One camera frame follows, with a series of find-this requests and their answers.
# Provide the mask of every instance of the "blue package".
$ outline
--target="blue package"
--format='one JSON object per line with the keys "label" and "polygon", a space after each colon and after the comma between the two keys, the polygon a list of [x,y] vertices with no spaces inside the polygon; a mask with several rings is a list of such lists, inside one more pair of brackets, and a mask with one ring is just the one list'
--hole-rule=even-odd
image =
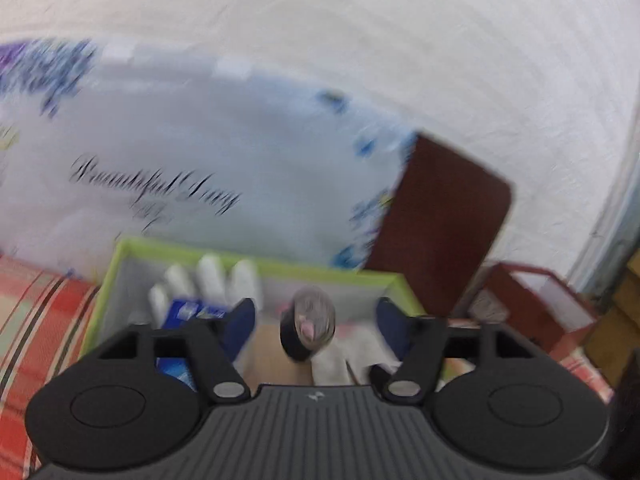
{"label": "blue package", "polygon": [[[174,300],[169,309],[169,314],[162,324],[162,328],[178,328],[192,317],[200,319],[222,319],[225,317],[226,308],[203,303],[201,300]],[[161,372],[171,375],[196,391],[193,377],[189,371],[187,361],[179,357],[161,357],[158,359],[157,368]]]}

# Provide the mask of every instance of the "brown folder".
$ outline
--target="brown folder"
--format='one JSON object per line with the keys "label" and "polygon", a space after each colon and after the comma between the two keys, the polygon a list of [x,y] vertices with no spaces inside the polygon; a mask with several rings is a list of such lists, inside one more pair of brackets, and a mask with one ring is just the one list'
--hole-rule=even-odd
{"label": "brown folder", "polygon": [[420,136],[365,268],[404,274],[424,309],[446,316],[510,205],[505,181]]}

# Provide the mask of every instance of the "ribbed black plate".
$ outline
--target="ribbed black plate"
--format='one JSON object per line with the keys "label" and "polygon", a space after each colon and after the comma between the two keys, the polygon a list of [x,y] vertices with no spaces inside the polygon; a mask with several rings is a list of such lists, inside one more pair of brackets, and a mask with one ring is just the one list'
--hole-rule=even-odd
{"label": "ribbed black plate", "polygon": [[369,386],[264,386],[239,406],[210,412],[183,448],[123,472],[49,465],[36,480],[599,480],[586,466],[512,474],[451,449],[418,408],[379,399]]}

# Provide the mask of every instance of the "green box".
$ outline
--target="green box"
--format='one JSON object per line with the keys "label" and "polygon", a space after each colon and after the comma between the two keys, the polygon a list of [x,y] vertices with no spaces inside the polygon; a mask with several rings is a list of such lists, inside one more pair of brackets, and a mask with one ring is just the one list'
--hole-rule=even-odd
{"label": "green box", "polygon": [[317,285],[334,300],[337,322],[371,318],[377,298],[388,296],[409,316],[424,314],[423,308],[401,274],[371,270],[343,270],[288,264],[242,254],[168,244],[151,238],[124,238],[114,252],[104,283],[98,294],[82,343],[82,354],[124,328],[134,308],[148,308],[146,295],[171,264],[195,268],[204,254],[220,257],[226,270],[239,260],[250,258],[263,280],[265,313],[277,322],[275,308],[288,301],[305,285]]}

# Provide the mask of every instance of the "red box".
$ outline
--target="red box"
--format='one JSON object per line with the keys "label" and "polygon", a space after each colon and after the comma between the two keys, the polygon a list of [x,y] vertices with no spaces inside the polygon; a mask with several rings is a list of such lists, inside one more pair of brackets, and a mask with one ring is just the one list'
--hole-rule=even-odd
{"label": "red box", "polygon": [[596,321],[593,307],[551,270],[507,263],[489,270],[468,312],[477,320],[505,322],[557,361]]}

